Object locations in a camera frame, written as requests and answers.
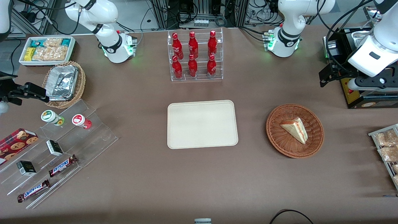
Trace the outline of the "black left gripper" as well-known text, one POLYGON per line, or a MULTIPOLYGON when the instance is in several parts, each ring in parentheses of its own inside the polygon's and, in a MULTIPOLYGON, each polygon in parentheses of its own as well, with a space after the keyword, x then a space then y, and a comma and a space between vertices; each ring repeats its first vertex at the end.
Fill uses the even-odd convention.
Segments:
MULTIPOLYGON (((320 87, 324 87, 329 82, 334 81, 337 76, 337 80, 344 78, 356 78, 358 77, 358 70, 339 69, 337 74, 337 68, 335 63, 328 63, 319 72, 319 83, 320 87)), ((398 79, 396 76, 375 76, 375 77, 359 77, 357 85, 360 87, 375 88, 377 91, 397 91, 398 79)))

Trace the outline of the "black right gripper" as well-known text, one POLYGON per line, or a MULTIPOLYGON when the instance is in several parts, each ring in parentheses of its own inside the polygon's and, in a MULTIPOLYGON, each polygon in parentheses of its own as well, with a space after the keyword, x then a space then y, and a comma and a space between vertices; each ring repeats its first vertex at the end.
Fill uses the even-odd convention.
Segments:
POLYGON ((14 82, 14 78, 18 75, 12 75, 5 72, 0 73, 0 97, 5 103, 12 103, 17 106, 22 105, 19 98, 23 92, 22 98, 33 98, 40 101, 49 101, 46 90, 39 91, 39 86, 26 82, 24 85, 18 85, 14 82))

